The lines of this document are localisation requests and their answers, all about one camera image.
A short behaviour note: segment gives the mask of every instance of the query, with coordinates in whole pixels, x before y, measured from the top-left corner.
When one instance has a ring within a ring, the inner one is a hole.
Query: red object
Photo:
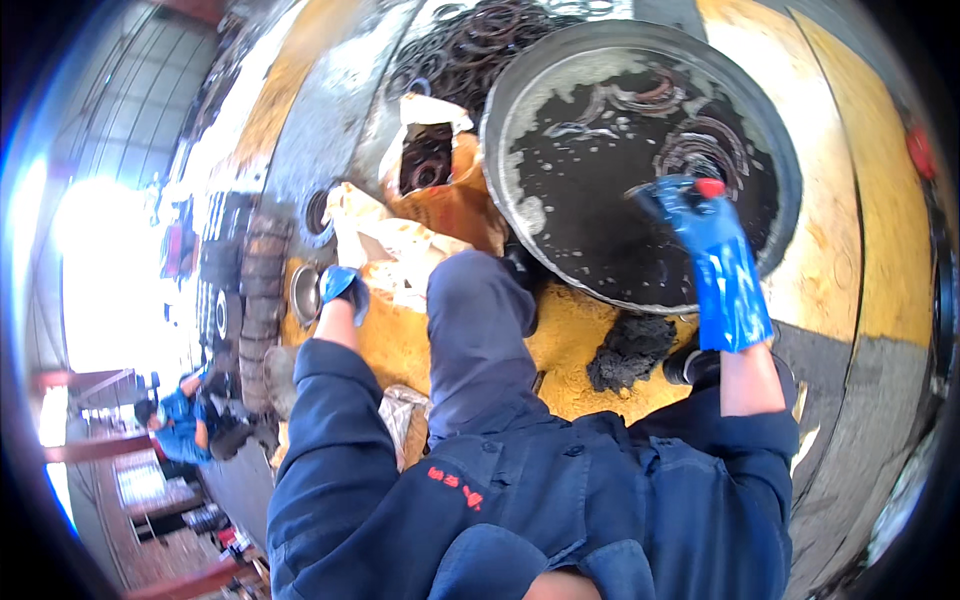
[[[128,591],[124,597],[127,600],[187,600],[218,591],[234,577],[240,579],[256,574],[252,565],[227,558],[195,573]]]
[[[700,192],[700,195],[704,198],[723,196],[727,191],[727,185],[724,182],[711,178],[698,179],[693,182],[693,186],[697,188],[697,191]]]
[[[225,548],[230,546],[237,539],[236,528],[228,527],[227,529],[221,529],[217,532],[217,539],[220,540],[220,544]]]
[[[70,444],[43,448],[43,458],[47,463],[85,463],[110,456],[119,456],[152,448],[150,436],[132,438],[105,438],[102,440],[83,440]]]
[[[930,143],[926,139],[924,128],[917,125],[910,128],[906,133],[906,149],[920,177],[925,180],[936,177],[937,169],[933,166],[933,155],[930,153]]]
[[[216,29],[224,18],[224,0],[154,0],[156,4],[192,16]]]
[[[167,227],[160,245],[160,278],[176,277],[180,272],[180,249],[183,244],[183,229],[179,223]]]

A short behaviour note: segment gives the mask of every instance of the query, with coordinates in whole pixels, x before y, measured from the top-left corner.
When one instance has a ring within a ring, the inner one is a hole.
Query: metal basin
[[[654,77],[664,71],[668,79]],[[658,81],[674,89],[666,95],[674,102],[663,109],[639,99],[659,101],[659,91],[648,91]],[[606,103],[614,89],[659,112],[636,114]],[[551,123],[566,124],[591,111],[592,90],[608,94],[600,96],[595,112],[602,115],[588,119],[604,136],[578,141],[575,133],[552,135]],[[701,123],[719,127],[703,129]],[[660,314],[698,309],[689,259],[672,230],[624,201],[623,193],[660,171],[685,172],[694,156],[703,158],[698,147],[679,153],[684,162],[677,170],[667,168],[676,154],[672,144],[688,137],[712,140],[727,157],[714,168],[728,182],[756,268],[765,276],[782,260],[797,225],[800,166],[770,99],[705,43],[640,21],[596,21],[558,31],[503,71],[480,125],[493,202],[524,247],[595,298]],[[735,165],[729,156],[738,158]]]
[[[320,291],[317,283],[320,281],[320,272],[310,263],[297,267],[290,280],[290,306],[294,316],[303,326],[316,321],[320,314]]]

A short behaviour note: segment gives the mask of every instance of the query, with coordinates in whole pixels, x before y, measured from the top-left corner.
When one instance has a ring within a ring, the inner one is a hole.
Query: leg
[[[536,309],[488,254],[461,252],[434,270],[426,292],[431,446],[549,418],[531,392],[537,367],[523,344]]]
[[[222,415],[217,431],[210,440],[210,454],[218,461],[233,458],[247,443],[254,429],[253,425],[234,419],[231,415]]]
[[[797,388],[793,372],[781,358],[773,355],[786,409],[793,410],[797,403]],[[664,406],[630,426],[631,438],[646,439],[680,438],[691,446],[704,450],[704,433],[709,424],[720,419],[720,355],[704,352],[698,358],[693,378],[693,391],[687,398]]]

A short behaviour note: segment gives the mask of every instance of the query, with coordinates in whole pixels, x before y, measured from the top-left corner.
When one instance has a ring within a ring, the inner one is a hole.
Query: red steel beam
[[[150,436],[132,438],[105,438],[102,440],[83,440],[70,444],[43,448],[43,457],[47,463],[85,463],[110,456],[129,454],[153,447]]]
[[[177,579],[128,591],[124,598],[126,600],[188,600],[217,591],[221,586],[230,583],[234,577],[249,575],[256,575],[256,569],[252,565],[227,558]]]

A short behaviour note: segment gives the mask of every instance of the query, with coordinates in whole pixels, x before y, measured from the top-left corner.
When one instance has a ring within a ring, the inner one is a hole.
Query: metal plate
[[[577,119],[595,84],[647,92],[663,70],[683,91],[671,109],[637,114],[604,100],[602,116],[589,127],[616,137],[544,135]],[[655,160],[662,155],[662,165],[668,154],[662,151],[669,151],[668,135],[708,134],[728,156],[736,154],[718,129],[685,129],[691,116],[719,121],[742,144],[734,169],[742,169],[742,185],[724,175],[764,276],[782,260],[800,212],[793,145],[773,104],[742,69],[672,28],[585,23],[542,39],[504,70],[480,128],[493,201],[523,245],[570,285],[629,310],[695,311],[686,252],[669,227],[623,200],[628,188],[654,178]]]

